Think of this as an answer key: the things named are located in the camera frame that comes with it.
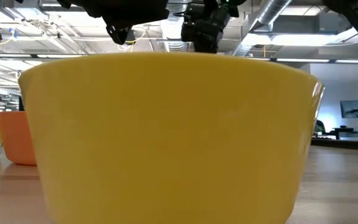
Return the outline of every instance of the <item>screen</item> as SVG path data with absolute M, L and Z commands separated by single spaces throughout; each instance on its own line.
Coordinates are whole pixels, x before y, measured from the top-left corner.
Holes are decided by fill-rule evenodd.
M 358 109 L 358 100 L 342 100 L 341 113 L 342 118 L 358 118 L 358 112 L 349 113 L 349 111 Z

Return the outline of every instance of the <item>table surface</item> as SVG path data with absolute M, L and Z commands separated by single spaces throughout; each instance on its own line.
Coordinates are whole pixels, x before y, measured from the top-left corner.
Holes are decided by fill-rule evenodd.
M 36 167 L 0 154 L 0 224 L 51 224 Z M 358 151 L 312 146 L 287 224 L 358 224 Z

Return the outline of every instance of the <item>orange bowl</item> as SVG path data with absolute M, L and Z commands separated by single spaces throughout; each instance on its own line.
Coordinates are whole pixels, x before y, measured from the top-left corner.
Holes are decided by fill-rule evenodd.
M 11 162 L 36 165 L 31 132 L 24 111 L 0 112 L 0 133 L 4 151 Z

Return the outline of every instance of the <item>camera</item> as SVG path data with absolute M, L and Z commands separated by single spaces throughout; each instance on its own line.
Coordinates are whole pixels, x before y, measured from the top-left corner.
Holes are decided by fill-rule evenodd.
M 231 17 L 239 17 L 237 6 L 245 1 L 193 0 L 182 15 L 175 14 L 184 17 L 182 41 L 193 42 L 196 52 L 217 53 L 225 27 Z

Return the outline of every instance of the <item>ventilation pipe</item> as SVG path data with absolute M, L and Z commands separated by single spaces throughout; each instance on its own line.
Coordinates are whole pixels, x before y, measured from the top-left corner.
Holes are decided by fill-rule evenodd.
M 184 12 L 185 4 L 168 4 L 167 9 L 171 12 L 168 19 L 161 21 L 161 29 L 164 39 L 174 39 L 175 41 L 164 42 L 167 52 L 182 52 L 189 49 L 188 43 L 177 41 L 181 39 L 181 26 L 183 17 L 174 16 L 174 13 Z
M 260 9 L 258 10 L 256 17 L 251 19 L 247 18 L 244 24 L 245 37 L 242 43 L 233 51 L 233 55 L 244 57 L 249 53 L 252 45 L 246 44 L 247 35 L 250 31 L 263 26 L 272 27 L 277 17 L 284 11 L 284 9 L 291 3 L 292 0 L 263 0 L 260 3 Z

